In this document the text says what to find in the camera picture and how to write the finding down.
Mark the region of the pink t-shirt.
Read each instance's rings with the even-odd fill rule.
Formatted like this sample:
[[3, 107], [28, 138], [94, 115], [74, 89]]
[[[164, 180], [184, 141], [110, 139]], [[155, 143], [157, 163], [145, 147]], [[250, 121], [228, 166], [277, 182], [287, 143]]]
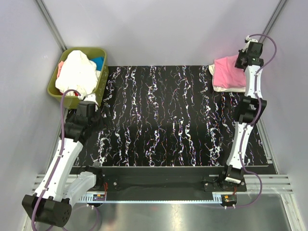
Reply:
[[241, 89], [245, 91], [246, 78], [244, 70], [236, 68], [237, 55], [214, 60], [213, 86], [220, 89]]

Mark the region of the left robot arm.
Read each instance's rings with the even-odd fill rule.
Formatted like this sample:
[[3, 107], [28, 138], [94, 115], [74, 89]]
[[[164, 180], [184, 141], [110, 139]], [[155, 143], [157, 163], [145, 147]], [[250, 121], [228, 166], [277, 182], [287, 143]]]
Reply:
[[75, 113], [68, 121], [61, 121], [61, 138], [51, 165], [35, 192], [26, 194], [22, 200], [32, 230], [36, 230], [36, 222], [64, 227], [75, 203], [88, 190], [97, 191], [103, 187], [102, 170], [90, 166], [85, 167], [69, 186], [65, 185], [75, 159], [101, 120], [101, 113], [94, 112]]

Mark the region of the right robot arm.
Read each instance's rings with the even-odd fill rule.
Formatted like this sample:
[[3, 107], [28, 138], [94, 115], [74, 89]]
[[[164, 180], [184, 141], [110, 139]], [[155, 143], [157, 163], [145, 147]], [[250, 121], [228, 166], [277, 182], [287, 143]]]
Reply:
[[235, 135], [231, 153], [224, 171], [218, 179], [219, 187], [224, 191], [244, 185], [244, 155], [254, 125], [260, 119], [267, 101], [262, 99], [260, 78], [264, 61], [262, 51], [239, 51], [235, 67], [245, 74], [246, 87], [244, 97], [235, 110]]

